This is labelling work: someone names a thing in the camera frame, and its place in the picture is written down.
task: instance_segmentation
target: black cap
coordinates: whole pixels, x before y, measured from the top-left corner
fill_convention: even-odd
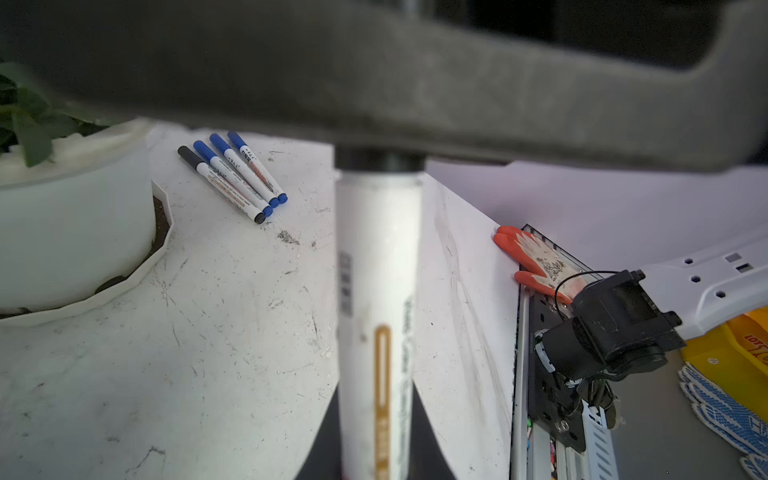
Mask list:
[[[412,173],[424,171],[425,156],[375,148],[337,146],[333,163],[340,170]]]
[[[192,150],[189,149],[186,145],[183,147],[179,147],[178,150],[176,150],[181,157],[187,161],[189,165],[192,165],[192,168],[197,168],[197,165],[200,163],[203,163],[205,160],[198,157],[196,153],[194,153]]]

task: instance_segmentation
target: orange glove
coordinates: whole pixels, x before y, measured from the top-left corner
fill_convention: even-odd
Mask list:
[[[542,239],[519,228],[499,227],[493,241],[528,270],[517,272],[515,280],[544,295],[553,296],[561,281],[578,273]],[[558,290],[558,300],[570,305],[585,286],[587,282],[579,276],[566,281]]]

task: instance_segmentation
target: orange label stripe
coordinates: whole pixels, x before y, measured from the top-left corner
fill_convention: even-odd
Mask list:
[[[392,349],[392,330],[380,326],[374,334],[373,401],[376,405],[374,442],[376,480],[389,480],[389,370]]]

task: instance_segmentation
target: barcode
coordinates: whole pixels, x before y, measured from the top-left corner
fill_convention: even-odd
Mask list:
[[[352,316],[352,257],[339,253],[339,310]]]

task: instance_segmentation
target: plant leaf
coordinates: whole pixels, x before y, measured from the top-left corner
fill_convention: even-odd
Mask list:
[[[53,144],[45,130],[27,114],[13,114],[13,130],[19,144],[24,148],[24,162],[34,167],[51,156]]]
[[[56,111],[78,120],[87,121],[89,124],[109,127],[111,125],[121,124],[133,117],[127,115],[104,114],[92,107],[88,107],[76,101],[65,101],[64,105],[56,108]]]
[[[24,65],[12,61],[0,63],[0,75],[16,83],[18,87],[27,87],[42,97],[47,97],[44,88],[31,71]]]
[[[0,105],[0,114],[14,114],[24,113],[24,111],[16,104]]]
[[[18,106],[32,117],[43,115],[51,108],[51,102],[46,97],[28,87],[19,87],[16,94]]]
[[[13,120],[11,114],[0,114],[0,128],[5,130],[13,130]]]
[[[68,137],[78,130],[78,122],[64,114],[38,117],[37,122],[50,138]]]
[[[0,148],[3,148],[5,146],[5,142],[7,142],[10,137],[13,137],[12,130],[0,128]]]

